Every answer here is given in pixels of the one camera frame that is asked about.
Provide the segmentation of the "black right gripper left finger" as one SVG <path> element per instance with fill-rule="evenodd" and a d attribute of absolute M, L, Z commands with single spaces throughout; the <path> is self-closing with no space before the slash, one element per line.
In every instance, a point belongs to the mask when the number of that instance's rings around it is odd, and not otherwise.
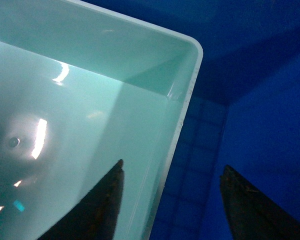
<path fill-rule="evenodd" d="M 125 174 L 120 159 L 40 240 L 112 240 L 121 209 Z"/>

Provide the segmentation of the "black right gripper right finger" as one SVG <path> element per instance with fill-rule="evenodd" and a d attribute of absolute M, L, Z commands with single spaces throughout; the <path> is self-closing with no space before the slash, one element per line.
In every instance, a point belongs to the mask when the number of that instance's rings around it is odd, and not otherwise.
<path fill-rule="evenodd" d="M 232 166 L 224 167 L 219 186 L 234 240 L 300 240 L 300 222 Z"/>

